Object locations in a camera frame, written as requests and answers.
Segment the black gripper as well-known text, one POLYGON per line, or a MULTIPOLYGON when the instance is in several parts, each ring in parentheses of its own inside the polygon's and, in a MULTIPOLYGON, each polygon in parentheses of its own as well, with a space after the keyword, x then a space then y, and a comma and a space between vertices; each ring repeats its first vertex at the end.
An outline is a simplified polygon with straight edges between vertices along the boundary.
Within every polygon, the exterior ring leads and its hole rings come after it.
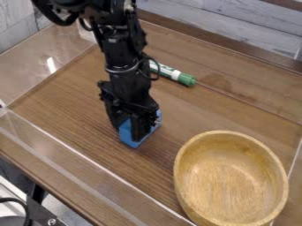
POLYGON ((131 117, 131 135, 141 141, 161 125, 159 105, 151 97, 150 69, 110 70, 110 80, 101 80, 101 100, 106 104, 106 113, 115 129, 131 117))

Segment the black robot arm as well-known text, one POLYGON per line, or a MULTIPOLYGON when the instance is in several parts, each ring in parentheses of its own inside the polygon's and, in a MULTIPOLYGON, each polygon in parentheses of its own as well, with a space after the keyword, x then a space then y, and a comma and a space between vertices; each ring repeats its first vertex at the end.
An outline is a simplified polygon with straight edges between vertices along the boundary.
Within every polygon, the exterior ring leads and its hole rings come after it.
POLYGON ((118 132, 141 142, 158 126, 159 105, 150 95, 150 64, 145 52, 146 31, 137 14, 137 0, 31 0, 59 26, 79 23, 97 38, 110 80, 101 81, 101 100, 118 132))

